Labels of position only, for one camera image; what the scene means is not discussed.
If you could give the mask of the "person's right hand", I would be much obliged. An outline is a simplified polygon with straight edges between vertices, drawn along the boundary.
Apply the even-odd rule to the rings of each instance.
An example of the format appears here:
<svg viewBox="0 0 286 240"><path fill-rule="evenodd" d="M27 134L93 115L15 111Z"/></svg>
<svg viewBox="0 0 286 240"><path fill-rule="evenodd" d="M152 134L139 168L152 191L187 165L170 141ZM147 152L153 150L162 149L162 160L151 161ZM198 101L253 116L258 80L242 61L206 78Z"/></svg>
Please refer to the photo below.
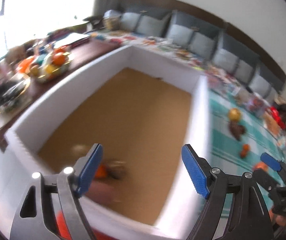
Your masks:
<svg viewBox="0 0 286 240"><path fill-rule="evenodd" d="M286 229L286 216L275 214L272 209L269 210L269 216L274 233Z"/></svg>

